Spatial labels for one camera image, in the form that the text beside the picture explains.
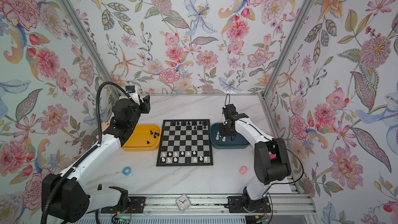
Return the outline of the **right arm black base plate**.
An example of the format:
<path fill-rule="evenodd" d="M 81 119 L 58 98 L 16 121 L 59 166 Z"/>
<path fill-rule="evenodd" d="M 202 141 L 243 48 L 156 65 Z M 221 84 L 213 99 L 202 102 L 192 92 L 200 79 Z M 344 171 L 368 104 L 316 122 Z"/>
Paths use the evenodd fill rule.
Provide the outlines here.
<path fill-rule="evenodd" d="M 268 197 L 259 200 L 251 200 L 246 196 L 229 196 L 225 207 L 230 213 L 271 213 L 271 204 Z"/>

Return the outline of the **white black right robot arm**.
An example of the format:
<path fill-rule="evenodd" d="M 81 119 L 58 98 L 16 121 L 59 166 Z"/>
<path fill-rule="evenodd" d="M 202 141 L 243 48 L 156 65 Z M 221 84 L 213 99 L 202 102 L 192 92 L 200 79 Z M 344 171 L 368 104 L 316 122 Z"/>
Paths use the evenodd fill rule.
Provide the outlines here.
<path fill-rule="evenodd" d="M 241 135 L 254 148 L 256 179 L 243 190 L 248 201 L 262 199 L 274 185 L 284 185 L 291 175 L 288 149 L 281 138 L 273 138 L 260 130 L 248 116 L 238 113 L 233 104 L 222 108 L 223 122 L 219 125 L 221 136 Z"/>

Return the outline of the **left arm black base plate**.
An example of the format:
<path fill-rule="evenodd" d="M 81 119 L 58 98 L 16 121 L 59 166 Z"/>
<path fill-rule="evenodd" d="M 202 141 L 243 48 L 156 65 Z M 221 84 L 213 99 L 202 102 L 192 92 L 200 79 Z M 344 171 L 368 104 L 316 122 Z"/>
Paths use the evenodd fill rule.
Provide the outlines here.
<path fill-rule="evenodd" d="M 142 214 L 144 212 L 146 197 L 129 196 L 125 203 L 116 206 L 105 207 L 100 210 L 101 214 Z"/>

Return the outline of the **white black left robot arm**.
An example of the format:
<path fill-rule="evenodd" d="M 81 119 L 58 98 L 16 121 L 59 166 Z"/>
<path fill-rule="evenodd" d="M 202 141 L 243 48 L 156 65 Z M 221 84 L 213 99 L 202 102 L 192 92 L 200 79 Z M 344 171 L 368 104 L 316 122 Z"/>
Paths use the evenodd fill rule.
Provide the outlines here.
<path fill-rule="evenodd" d="M 58 174 L 49 174 L 42 181 L 41 220 L 56 217 L 64 224 L 75 223 L 86 213 L 103 208 L 126 211 L 131 206 L 126 189 L 110 186 L 93 192 L 86 190 L 92 175 L 114 152 L 119 150 L 133 134 L 142 114 L 150 112 L 150 95 L 140 97 L 134 86 L 122 89 L 112 82 L 102 83 L 96 95 L 96 111 L 100 111 L 101 91 L 105 86 L 118 88 L 125 98 L 119 99 L 112 107 L 113 117 L 109 127 L 102 129 L 101 118 L 97 117 L 98 139 L 72 165 Z"/>

